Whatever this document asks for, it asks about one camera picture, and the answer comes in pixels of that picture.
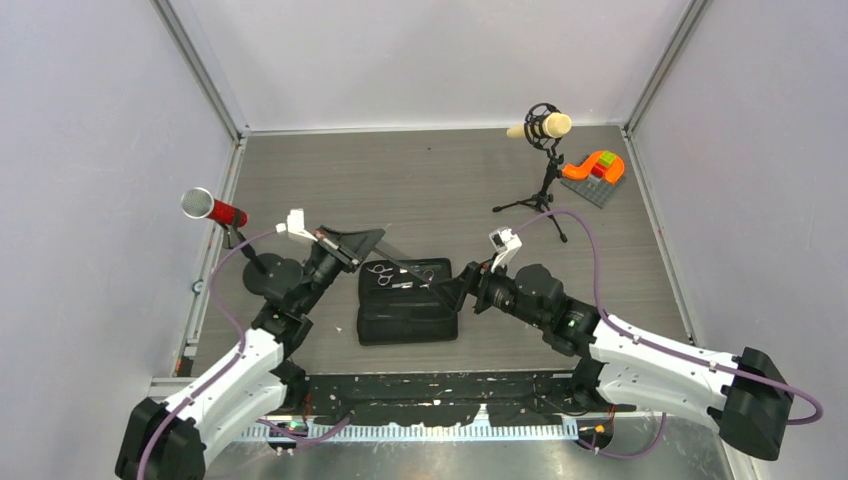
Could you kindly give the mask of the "silver scissors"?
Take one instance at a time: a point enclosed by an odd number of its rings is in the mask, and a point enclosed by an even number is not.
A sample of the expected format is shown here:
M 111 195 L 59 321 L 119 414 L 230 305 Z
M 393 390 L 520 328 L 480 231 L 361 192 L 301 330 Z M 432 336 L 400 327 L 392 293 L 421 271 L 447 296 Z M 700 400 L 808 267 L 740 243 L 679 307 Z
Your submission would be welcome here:
M 415 286 L 417 288 L 426 288 L 428 289 L 435 279 L 436 270 L 434 268 L 424 268 L 415 271 L 416 274 L 416 283 Z
M 408 271 L 400 267 L 378 263 L 368 267 L 366 271 L 374 276 L 375 283 L 379 287 L 411 288 L 414 284 Z

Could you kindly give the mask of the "black comb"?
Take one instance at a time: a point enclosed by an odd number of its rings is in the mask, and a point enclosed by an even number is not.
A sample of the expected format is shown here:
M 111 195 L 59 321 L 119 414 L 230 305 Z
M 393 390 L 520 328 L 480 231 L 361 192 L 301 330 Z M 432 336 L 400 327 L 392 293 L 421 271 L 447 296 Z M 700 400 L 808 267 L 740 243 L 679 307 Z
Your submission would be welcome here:
M 395 265 L 396 267 L 400 267 L 406 269 L 408 273 L 416 278 L 415 271 L 420 270 L 420 268 L 415 267 L 411 264 L 412 257 L 405 252 L 401 251 L 399 248 L 383 239 L 376 243 L 376 245 L 372 248 L 372 252 L 387 260 L 389 263 Z

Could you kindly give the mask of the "black zip tool case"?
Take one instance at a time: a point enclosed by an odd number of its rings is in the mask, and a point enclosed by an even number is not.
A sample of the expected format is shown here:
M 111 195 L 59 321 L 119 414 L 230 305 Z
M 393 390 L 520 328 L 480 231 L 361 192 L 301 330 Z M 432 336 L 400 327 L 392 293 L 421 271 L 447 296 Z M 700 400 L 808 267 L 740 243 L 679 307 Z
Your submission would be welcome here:
M 453 341 L 459 336 L 458 314 L 447 308 L 429 288 L 417 288 L 416 278 L 411 288 L 379 287 L 366 269 L 382 263 L 396 267 L 387 260 L 374 260 L 362 266 L 358 282 L 359 307 L 356 329 L 363 346 L 398 345 Z M 420 269 L 434 268 L 434 280 L 452 277 L 447 258 L 411 260 Z

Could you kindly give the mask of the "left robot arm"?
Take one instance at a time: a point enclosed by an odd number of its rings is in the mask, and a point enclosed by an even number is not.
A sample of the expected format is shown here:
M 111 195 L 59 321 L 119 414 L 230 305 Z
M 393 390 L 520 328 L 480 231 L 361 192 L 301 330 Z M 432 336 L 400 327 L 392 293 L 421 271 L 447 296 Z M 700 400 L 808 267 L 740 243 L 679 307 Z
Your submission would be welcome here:
M 257 286 L 265 303 L 236 345 L 203 375 L 164 400 L 132 410 L 115 465 L 120 479 L 202 479 L 221 451 L 266 414 L 298 412 L 307 398 L 304 370 L 289 359 L 308 335 L 308 315 L 342 272 L 355 272 L 376 249 L 381 228 L 310 233 L 279 224 L 277 234 L 310 246 L 304 261 L 276 254 Z

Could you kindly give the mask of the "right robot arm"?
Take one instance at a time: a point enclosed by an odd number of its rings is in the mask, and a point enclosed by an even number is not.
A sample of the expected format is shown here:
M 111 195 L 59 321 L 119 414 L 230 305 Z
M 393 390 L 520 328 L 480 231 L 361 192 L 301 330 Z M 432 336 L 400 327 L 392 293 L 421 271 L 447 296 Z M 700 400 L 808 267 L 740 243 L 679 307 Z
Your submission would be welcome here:
M 578 358 L 570 392 L 584 410 L 647 408 L 704 426 L 751 457 L 779 457 L 794 396 L 780 389 L 783 375 L 760 350 L 701 349 L 602 315 L 567 295 L 540 264 L 509 276 L 502 267 L 470 263 L 429 289 L 454 311 L 473 296 L 475 312 L 494 307 L 540 330 L 554 351 Z

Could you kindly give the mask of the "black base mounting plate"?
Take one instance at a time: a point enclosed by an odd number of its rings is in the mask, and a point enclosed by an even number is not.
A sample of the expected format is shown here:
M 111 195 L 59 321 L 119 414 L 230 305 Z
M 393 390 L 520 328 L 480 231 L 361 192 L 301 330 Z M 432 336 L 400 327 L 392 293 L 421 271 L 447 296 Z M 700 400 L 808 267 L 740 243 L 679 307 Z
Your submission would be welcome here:
M 466 426 L 485 413 L 496 426 L 552 425 L 612 406 L 578 389 L 570 371 L 313 375 L 299 403 L 274 415 L 354 426 Z

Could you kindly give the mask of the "red silver microphone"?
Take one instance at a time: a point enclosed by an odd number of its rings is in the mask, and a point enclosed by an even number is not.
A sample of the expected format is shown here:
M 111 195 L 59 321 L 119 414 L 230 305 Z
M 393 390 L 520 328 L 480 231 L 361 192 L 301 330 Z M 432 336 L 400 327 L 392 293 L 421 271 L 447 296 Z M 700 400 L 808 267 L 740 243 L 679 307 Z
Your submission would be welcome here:
M 187 190 L 180 199 L 183 213 L 191 219 L 208 219 L 221 225 L 244 227 L 248 222 L 246 212 L 216 199 L 207 189 L 195 187 Z

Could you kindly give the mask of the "grey lego baseplate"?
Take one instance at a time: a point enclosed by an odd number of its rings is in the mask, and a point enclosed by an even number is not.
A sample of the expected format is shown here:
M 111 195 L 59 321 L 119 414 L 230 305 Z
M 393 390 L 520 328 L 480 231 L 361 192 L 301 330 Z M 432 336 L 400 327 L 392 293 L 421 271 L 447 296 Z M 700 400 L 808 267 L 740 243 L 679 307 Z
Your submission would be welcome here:
M 616 191 L 626 182 L 625 177 L 618 179 L 616 183 L 610 183 L 604 179 L 597 182 L 593 177 L 586 180 L 572 180 L 561 178 L 560 183 L 568 190 L 577 194 L 582 199 L 590 204 L 603 209 L 609 200 L 615 195 Z

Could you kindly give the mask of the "red lego brick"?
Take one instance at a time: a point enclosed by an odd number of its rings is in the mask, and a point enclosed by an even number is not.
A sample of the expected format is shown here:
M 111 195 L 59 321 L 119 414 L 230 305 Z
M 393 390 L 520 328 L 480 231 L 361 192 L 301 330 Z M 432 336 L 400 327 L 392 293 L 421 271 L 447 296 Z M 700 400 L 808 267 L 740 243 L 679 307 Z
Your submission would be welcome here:
M 605 176 L 606 172 L 607 172 L 607 168 L 604 165 L 602 165 L 600 163 L 596 163 L 596 164 L 593 165 L 593 167 L 590 171 L 590 175 L 593 176 L 593 177 L 597 177 L 597 178 L 603 178 Z

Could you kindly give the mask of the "beige microphone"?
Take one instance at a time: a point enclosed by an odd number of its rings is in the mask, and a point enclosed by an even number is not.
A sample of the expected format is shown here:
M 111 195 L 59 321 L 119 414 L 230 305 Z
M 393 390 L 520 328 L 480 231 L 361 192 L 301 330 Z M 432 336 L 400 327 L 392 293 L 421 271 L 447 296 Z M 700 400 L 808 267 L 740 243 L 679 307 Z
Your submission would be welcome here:
M 570 116 L 553 112 L 541 116 L 530 116 L 523 124 L 506 130 L 508 138 L 526 140 L 560 139 L 572 129 Z

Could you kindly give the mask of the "orange curved toy piece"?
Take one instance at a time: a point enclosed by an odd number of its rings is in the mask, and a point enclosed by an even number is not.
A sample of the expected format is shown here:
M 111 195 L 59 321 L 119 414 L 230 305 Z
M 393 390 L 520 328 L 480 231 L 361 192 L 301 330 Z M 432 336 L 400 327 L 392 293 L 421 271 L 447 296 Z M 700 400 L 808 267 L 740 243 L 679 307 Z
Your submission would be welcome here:
M 587 178 L 593 177 L 590 175 L 590 171 L 593 165 L 598 163 L 598 158 L 604 151 L 610 150 L 600 150 L 591 153 L 580 165 L 566 164 L 561 169 L 562 176 L 572 180 L 586 180 Z M 605 176 L 603 178 L 593 177 L 593 179 L 604 179 L 610 183 L 616 183 L 619 178 L 623 177 L 625 173 L 625 163 L 618 154 L 616 155 L 618 156 L 618 160 L 609 169 L 607 169 Z

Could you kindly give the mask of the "green lego brick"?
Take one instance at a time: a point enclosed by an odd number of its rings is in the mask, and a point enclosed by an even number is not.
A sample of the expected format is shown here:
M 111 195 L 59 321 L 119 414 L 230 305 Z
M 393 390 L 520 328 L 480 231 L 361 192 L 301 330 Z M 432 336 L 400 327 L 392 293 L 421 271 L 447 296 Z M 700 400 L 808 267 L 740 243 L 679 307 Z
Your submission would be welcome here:
M 617 160 L 618 156 L 615 153 L 604 151 L 598 158 L 598 164 L 602 165 L 605 169 L 609 169 Z

